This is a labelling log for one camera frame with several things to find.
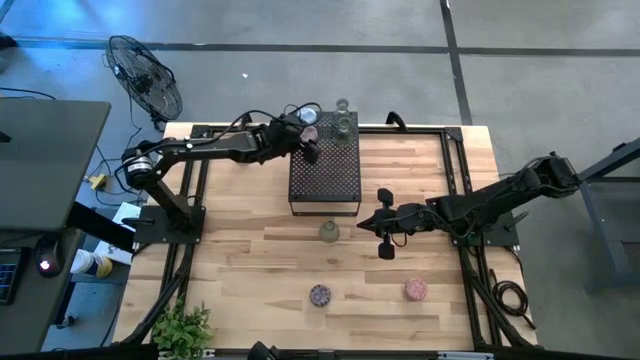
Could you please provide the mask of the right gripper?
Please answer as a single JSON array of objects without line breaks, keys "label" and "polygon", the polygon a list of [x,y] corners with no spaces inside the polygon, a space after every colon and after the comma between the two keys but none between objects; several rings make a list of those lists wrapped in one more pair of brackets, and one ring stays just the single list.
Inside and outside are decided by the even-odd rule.
[{"label": "right gripper", "polygon": [[382,242],[378,245],[378,255],[384,260],[395,258],[395,245],[392,235],[404,233],[409,235],[416,232],[416,227],[424,225],[424,216],[427,211],[425,205],[409,203],[400,205],[393,210],[393,194],[386,188],[381,188],[377,192],[377,198],[382,203],[382,209],[378,213],[378,218],[372,216],[358,223],[357,228],[377,234]]}]

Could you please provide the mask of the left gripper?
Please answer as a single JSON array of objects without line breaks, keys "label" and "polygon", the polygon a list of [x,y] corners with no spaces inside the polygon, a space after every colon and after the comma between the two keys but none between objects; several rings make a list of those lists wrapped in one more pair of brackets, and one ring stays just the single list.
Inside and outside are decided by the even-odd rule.
[{"label": "left gripper", "polygon": [[[284,157],[288,153],[295,152],[301,143],[301,133],[306,123],[295,115],[285,115],[272,119],[267,126],[265,159]],[[303,159],[307,164],[314,165],[321,154],[320,147],[312,142],[302,146]]]}]

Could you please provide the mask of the pink dotted candle tin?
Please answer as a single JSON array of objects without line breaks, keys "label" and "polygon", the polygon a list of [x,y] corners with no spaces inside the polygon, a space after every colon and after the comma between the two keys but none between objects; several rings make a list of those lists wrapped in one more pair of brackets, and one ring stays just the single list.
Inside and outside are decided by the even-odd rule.
[{"label": "pink dotted candle tin", "polygon": [[422,301],[427,293],[427,284],[420,278],[409,279],[404,284],[404,296],[408,301]]}]

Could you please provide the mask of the purple jar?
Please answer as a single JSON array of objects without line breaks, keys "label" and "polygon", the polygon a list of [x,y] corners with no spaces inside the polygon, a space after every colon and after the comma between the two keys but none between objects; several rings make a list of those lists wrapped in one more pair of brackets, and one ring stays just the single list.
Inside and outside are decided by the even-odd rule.
[{"label": "purple jar", "polygon": [[310,302],[316,307],[325,307],[331,301],[331,290],[323,284],[314,285],[309,293]]}]

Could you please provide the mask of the black perforated metal shelf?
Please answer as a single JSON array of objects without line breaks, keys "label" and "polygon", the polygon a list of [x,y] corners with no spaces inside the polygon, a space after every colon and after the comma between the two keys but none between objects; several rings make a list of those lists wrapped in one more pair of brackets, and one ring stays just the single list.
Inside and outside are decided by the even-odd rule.
[{"label": "black perforated metal shelf", "polygon": [[322,113],[314,125],[321,149],[318,162],[307,164],[301,150],[290,156],[288,201],[295,216],[355,217],[360,210],[358,114],[350,112],[353,137],[342,144],[334,141],[334,112]]}]

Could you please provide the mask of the black floor fan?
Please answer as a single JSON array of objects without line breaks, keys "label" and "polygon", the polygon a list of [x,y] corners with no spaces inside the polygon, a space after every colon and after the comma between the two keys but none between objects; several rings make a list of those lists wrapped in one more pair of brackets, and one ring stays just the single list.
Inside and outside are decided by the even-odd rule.
[{"label": "black floor fan", "polygon": [[157,131],[180,116],[183,102],[174,72],[141,42],[127,35],[111,36],[105,57],[118,82],[149,114]]}]

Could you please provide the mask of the green leafy plant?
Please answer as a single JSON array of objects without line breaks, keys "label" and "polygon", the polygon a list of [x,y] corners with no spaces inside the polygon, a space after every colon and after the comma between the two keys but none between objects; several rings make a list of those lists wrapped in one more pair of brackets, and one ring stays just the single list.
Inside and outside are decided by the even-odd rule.
[{"label": "green leafy plant", "polygon": [[192,310],[182,298],[168,305],[156,320],[151,341],[168,360],[193,360],[204,355],[206,345],[214,338],[209,325],[211,310],[202,302]]}]

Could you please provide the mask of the grey side table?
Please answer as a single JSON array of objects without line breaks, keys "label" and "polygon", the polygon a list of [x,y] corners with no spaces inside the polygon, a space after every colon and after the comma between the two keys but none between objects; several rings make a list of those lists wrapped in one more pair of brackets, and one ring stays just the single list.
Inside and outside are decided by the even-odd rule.
[{"label": "grey side table", "polygon": [[621,143],[577,173],[579,191],[607,263],[602,275],[586,283],[588,294],[640,286],[640,266],[633,265],[627,251],[630,246],[640,247],[640,174],[614,174],[633,162],[640,165],[640,137]]}]

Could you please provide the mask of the white canister yellow lid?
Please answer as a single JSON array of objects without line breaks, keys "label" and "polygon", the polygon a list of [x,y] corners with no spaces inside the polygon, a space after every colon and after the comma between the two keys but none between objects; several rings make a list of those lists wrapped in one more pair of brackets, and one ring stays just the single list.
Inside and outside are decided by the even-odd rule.
[{"label": "white canister yellow lid", "polygon": [[112,270],[113,263],[106,256],[78,249],[72,262],[70,273],[105,278]]}]

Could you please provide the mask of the dark grey desk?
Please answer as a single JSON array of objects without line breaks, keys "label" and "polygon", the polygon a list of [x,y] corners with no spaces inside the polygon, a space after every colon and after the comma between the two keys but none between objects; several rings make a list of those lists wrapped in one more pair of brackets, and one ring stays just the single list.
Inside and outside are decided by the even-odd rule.
[{"label": "dark grey desk", "polygon": [[[0,98],[0,248],[26,248],[11,305],[0,305],[0,356],[38,352],[58,312],[70,266],[87,235],[132,248],[133,233],[77,202],[111,105]],[[34,246],[59,234],[62,272],[40,275]]]}]

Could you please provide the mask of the black computer mouse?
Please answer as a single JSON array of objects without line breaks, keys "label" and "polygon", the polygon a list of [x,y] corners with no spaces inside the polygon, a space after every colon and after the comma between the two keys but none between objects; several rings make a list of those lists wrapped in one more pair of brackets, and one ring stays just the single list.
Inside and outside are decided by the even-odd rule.
[{"label": "black computer mouse", "polygon": [[64,266],[64,254],[59,234],[43,235],[34,246],[34,262],[41,276],[59,275]]}]

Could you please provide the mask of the black keyboard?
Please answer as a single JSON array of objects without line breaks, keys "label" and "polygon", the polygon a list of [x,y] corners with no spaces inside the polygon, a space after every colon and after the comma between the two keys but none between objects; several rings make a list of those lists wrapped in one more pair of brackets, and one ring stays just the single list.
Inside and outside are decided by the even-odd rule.
[{"label": "black keyboard", "polygon": [[27,249],[0,248],[0,305],[11,305],[27,262]]}]

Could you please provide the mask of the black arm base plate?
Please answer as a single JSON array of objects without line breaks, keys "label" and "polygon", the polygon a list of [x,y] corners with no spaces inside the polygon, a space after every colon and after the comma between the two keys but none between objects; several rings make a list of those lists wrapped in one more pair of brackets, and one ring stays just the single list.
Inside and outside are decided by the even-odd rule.
[{"label": "black arm base plate", "polygon": [[517,215],[513,215],[512,212],[502,214],[498,217],[497,222],[487,227],[482,234],[470,235],[463,240],[453,237],[451,240],[451,243],[453,246],[457,246],[457,247],[518,246],[519,238],[517,235],[516,226],[527,215],[528,215],[528,212],[522,212]]},{"label": "black arm base plate", "polygon": [[140,244],[197,244],[202,239],[206,208],[190,206],[185,220],[171,220],[160,206],[144,206],[135,220],[134,241]]}]

